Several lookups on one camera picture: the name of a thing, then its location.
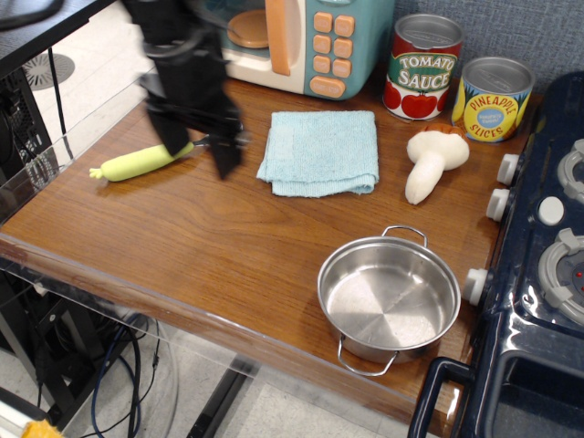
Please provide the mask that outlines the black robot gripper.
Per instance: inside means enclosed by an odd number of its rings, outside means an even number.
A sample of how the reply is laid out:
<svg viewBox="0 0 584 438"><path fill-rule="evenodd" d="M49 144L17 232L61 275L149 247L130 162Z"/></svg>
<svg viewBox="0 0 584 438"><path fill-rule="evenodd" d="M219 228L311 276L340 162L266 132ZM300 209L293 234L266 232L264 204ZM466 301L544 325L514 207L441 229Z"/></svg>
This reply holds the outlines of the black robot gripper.
<svg viewBox="0 0 584 438"><path fill-rule="evenodd" d="M224 92L226 61L214 41L145 43L155 72L141 84L148 92L152 127L170 155L190 141L189 129L209 134L209 147L224 180L241 164L245 136L239 109Z"/></svg>

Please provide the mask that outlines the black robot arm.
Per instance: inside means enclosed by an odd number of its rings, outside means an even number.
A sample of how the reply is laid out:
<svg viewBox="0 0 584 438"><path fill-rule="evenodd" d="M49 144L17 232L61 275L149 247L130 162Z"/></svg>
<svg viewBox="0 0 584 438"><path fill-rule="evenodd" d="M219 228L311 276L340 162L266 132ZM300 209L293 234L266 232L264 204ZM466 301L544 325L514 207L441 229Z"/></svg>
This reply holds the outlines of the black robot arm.
<svg viewBox="0 0 584 438"><path fill-rule="evenodd" d="M155 71L141 77L152 127L172 156L189 131L208 136L219 176L242 162L244 128L239 108L224 91L227 80L219 25L196 1L125 1L141 29L145 55Z"/></svg>

